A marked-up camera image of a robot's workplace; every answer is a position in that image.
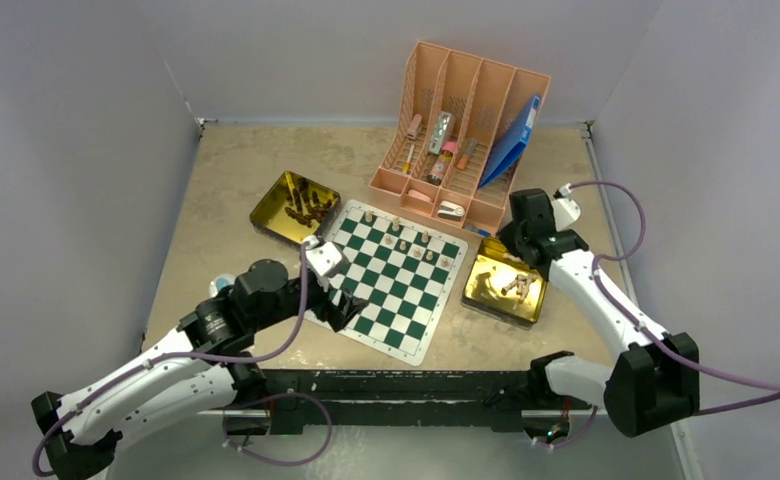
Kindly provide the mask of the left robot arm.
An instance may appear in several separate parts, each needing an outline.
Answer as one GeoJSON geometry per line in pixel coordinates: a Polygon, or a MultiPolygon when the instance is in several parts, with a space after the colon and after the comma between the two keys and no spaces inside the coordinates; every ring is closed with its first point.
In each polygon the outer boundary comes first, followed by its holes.
{"type": "Polygon", "coordinates": [[[148,350],[75,392],[31,402],[43,434],[31,459],[38,477],[89,479],[134,441],[196,413],[234,406],[269,409],[308,394],[274,392],[260,363],[295,340],[306,314],[340,331],[365,307],[332,279],[350,263],[319,247],[301,254],[300,273],[265,259],[212,283],[210,297],[148,350]]]}

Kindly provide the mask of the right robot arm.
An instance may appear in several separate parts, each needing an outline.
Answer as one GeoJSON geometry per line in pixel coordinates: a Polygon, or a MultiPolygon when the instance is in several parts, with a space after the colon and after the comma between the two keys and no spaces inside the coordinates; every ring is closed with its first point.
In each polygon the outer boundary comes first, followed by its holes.
{"type": "Polygon", "coordinates": [[[699,359],[696,342],[686,333],[669,334],[594,265],[595,254],[566,221],[577,205],[539,188],[511,193],[509,205],[511,220],[498,240],[578,307],[615,358],[612,367],[567,351],[535,359],[530,399],[550,407],[573,397],[601,407],[630,438],[696,414],[700,382],[690,366],[699,359]]]}

